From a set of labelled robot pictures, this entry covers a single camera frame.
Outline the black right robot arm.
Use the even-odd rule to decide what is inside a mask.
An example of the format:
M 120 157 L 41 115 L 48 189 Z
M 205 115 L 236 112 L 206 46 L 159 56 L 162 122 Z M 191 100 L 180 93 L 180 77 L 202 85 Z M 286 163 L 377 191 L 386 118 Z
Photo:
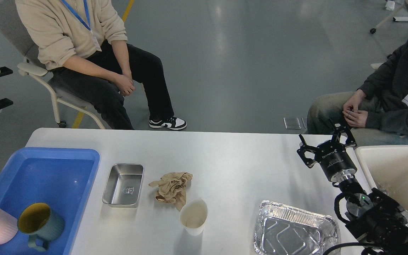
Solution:
M 333 128 L 330 140 L 314 147 L 299 135 L 297 153 L 308 168 L 318 163 L 327 180 L 340 189 L 334 200 L 334 211 L 356 242 L 334 245 L 324 254 L 343 247 L 362 246 L 363 255 L 408 255 L 404 208 L 377 188 L 366 193 L 356 179 L 356 165 L 347 154 L 347 148 L 356 145 L 350 127 L 346 122 L 335 123 L 331 119 L 329 123 Z

